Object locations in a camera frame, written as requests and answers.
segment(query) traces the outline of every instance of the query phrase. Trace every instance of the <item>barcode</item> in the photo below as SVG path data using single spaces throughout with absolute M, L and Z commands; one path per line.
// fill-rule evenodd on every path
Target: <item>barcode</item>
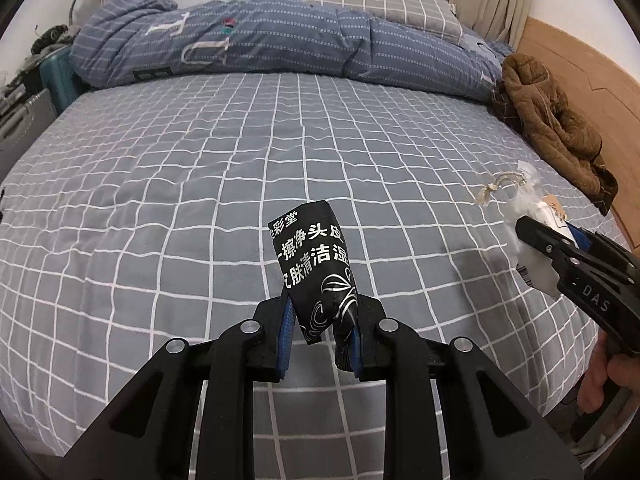
M 522 266 L 516 267 L 516 270 L 518 271 L 518 274 L 522 277 L 524 282 L 527 285 L 533 287 L 533 282 L 531 281 L 531 278 L 529 277 L 529 271 L 527 270 L 527 267 L 522 265 Z

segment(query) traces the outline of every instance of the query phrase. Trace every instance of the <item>black plastic wrapper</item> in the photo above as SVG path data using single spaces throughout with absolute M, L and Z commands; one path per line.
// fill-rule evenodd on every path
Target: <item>black plastic wrapper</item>
M 351 371 L 348 341 L 358 319 L 347 246 L 331 206 L 309 202 L 269 224 L 273 247 L 308 344 L 334 327 L 335 364 Z

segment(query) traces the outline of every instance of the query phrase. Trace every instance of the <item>silver bolt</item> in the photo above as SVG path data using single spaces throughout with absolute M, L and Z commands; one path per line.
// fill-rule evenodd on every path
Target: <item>silver bolt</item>
M 253 319 L 247 319 L 242 325 L 240 325 L 240 330 L 242 330 L 245 334 L 255 334 L 260 330 L 260 323 Z
M 380 327 L 380 330 L 384 332 L 395 332 L 396 330 L 398 330 L 398 327 L 400 325 L 395 319 L 391 319 L 390 317 L 385 317 L 385 319 L 381 320 L 378 323 L 378 326 Z
M 165 348 L 169 354 L 179 354 L 184 350 L 184 341 L 182 339 L 171 339 Z
M 454 341 L 453 346 L 455 346 L 457 350 L 467 353 L 467 352 L 471 352 L 471 350 L 474 347 L 474 344 L 471 341 L 469 341 L 469 339 L 467 339 L 466 337 L 459 337 Z

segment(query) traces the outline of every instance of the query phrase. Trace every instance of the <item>wooden panel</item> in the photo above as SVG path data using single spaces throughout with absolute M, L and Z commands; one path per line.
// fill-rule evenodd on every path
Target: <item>wooden panel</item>
M 613 203 L 618 224 L 631 247 L 640 248 L 640 84 L 604 54 L 533 18 L 518 51 L 543 62 L 571 106 L 599 130 L 602 156 L 620 185 Z

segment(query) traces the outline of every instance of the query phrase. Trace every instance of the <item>gray checkered pillow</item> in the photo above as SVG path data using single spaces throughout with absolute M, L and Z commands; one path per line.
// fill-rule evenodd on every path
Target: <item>gray checkered pillow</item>
M 462 40 L 462 26 L 447 0 L 303 0 L 316 5 L 364 10 L 390 22 L 409 25 L 438 35 L 456 45 Z

